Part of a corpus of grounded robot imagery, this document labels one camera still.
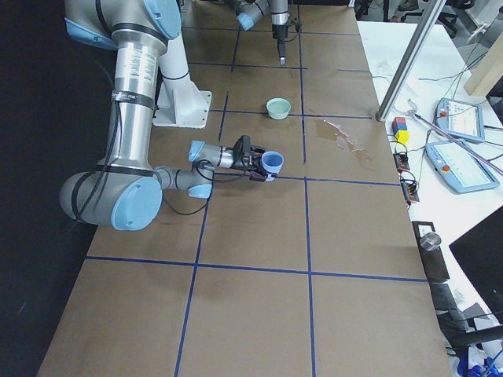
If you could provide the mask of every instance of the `black chair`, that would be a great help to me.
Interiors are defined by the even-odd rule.
[[[455,9],[461,9],[461,10],[470,9],[475,5],[475,0],[447,0],[446,5],[451,6]],[[407,16],[422,16],[422,15],[423,15],[423,12],[406,13],[401,18],[401,21],[402,22],[405,21]],[[457,14],[448,13],[448,12],[440,12],[439,21],[452,31],[452,33],[449,33],[449,36],[451,38],[454,38],[457,33],[457,28],[454,26],[454,24],[457,21]]]

